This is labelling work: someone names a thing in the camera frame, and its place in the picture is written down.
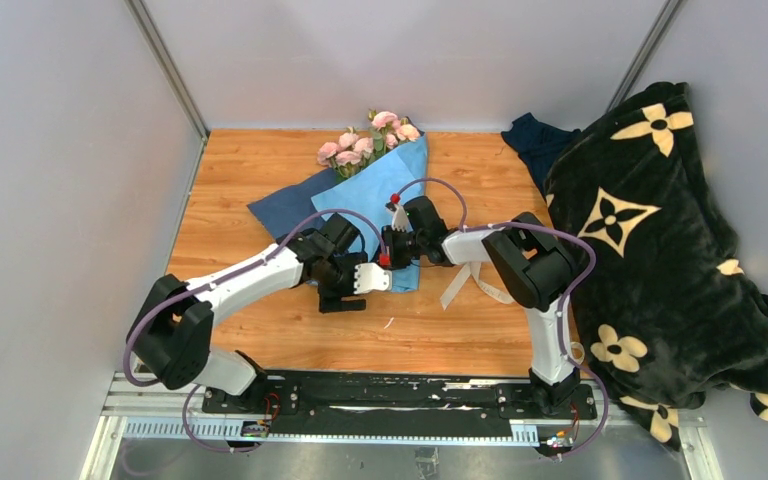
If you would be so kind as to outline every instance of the white wall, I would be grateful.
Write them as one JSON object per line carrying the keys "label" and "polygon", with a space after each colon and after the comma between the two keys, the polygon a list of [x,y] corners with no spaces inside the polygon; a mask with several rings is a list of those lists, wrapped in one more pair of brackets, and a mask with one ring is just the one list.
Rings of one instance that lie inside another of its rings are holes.
{"label": "white wall", "polygon": [[0,479],[76,478],[199,150],[122,1],[0,1]]}
{"label": "white wall", "polygon": [[[637,87],[659,80],[690,83],[711,187],[768,293],[768,2],[688,1]],[[746,394],[712,395],[706,416],[725,478],[768,478],[768,424]]]}
{"label": "white wall", "polygon": [[604,113],[663,0],[148,0],[213,127],[436,130]]}

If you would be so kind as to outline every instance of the wooden table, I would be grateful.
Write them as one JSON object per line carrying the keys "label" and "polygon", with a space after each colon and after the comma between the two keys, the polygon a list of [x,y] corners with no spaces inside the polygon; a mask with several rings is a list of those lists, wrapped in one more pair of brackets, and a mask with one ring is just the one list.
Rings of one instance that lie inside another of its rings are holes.
{"label": "wooden table", "polygon": [[[246,205],[319,171],[317,149],[338,134],[214,131],[169,272],[182,280],[202,276],[263,250],[272,239]],[[548,224],[546,205],[525,166],[498,134],[429,133],[428,139],[428,174],[466,197],[469,225],[509,220],[523,211]],[[427,195],[454,225],[461,215],[454,195],[437,184],[429,184]],[[442,309],[440,295],[457,271],[423,268],[418,291],[367,295],[363,312],[322,315],[315,288],[281,291],[226,320],[213,342],[270,368],[527,374],[531,345],[522,308],[496,302],[469,281]],[[503,287],[489,265],[482,278]]]}

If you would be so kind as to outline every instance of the dark blue cloth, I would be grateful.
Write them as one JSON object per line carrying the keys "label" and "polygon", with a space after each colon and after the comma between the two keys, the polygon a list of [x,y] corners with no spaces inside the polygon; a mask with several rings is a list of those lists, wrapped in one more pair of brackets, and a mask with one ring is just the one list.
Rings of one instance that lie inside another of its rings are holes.
{"label": "dark blue cloth", "polygon": [[[305,218],[316,213],[310,197],[337,185],[337,175],[330,168],[322,170],[298,185],[284,187],[248,205],[249,211],[266,227],[272,238],[290,233]],[[305,228],[321,228],[325,221],[317,218]]]}
{"label": "dark blue cloth", "polygon": [[531,178],[537,184],[540,195],[546,198],[543,183],[549,175],[549,169],[579,133],[579,129],[572,132],[561,130],[526,113],[514,120],[510,130],[502,132],[502,139],[519,154],[519,159],[528,167]]}

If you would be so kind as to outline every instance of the black blanket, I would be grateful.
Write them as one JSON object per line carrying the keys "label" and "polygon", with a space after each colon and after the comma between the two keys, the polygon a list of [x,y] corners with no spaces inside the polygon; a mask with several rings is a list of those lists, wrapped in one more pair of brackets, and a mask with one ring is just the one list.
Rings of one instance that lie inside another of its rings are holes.
{"label": "black blanket", "polygon": [[[657,83],[584,130],[546,180],[556,228],[596,250],[572,307],[610,397],[679,448],[679,408],[711,387],[768,421],[768,295],[705,181],[687,84]],[[586,255],[574,246],[582,264]]]}

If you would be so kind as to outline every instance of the light blue cloth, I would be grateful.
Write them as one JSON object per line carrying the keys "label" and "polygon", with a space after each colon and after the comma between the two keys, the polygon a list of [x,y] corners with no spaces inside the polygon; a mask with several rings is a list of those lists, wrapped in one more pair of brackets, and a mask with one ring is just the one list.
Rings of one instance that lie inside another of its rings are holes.
{"label": "light blue cloth", "polygon": [[[422,135],[415,142],[405,143],[379,158],[361,173],[338,184],[330,190],[311,197],[316,211],[327,208],[348,208],[370,219],[378,227],[390,225],[392,214],[385,207],[390,195],[405,184],[422,178],[428,169],[428,140]],[[411,186],[401,195],[404,204],[425,192],[425,184]],[[378,250],[375,232],[363,221],[345,215],[366,239],[366,253],[369,258]],[[355,241],[351,251],[360,249],[360,240]],[[393,292],[412,292],[419,287],[419,267],[411,265],[393,272]]]}

